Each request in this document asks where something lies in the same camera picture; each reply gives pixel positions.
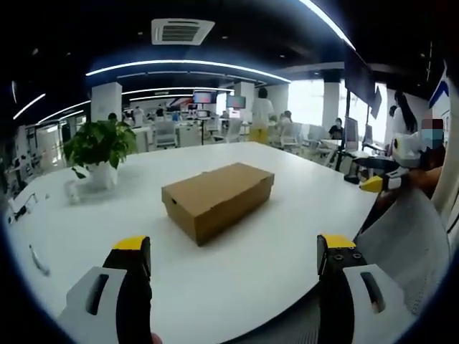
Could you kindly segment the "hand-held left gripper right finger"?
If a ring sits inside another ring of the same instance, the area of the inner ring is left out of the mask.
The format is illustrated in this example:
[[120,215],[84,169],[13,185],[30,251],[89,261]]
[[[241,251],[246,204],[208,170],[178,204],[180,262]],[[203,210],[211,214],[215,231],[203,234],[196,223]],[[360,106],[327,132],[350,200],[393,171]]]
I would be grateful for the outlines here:
[[396,343],[411,325],[399,285],[345,236],[317,236],[319,343]]

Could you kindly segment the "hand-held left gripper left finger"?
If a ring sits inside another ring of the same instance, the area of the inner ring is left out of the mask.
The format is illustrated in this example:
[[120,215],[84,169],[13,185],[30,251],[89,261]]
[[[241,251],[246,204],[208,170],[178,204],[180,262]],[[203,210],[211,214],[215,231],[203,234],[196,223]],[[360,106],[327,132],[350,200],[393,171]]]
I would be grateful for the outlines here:
[[58,325],[75,343],[152,343],[151,240],[113,246],[68,292]]

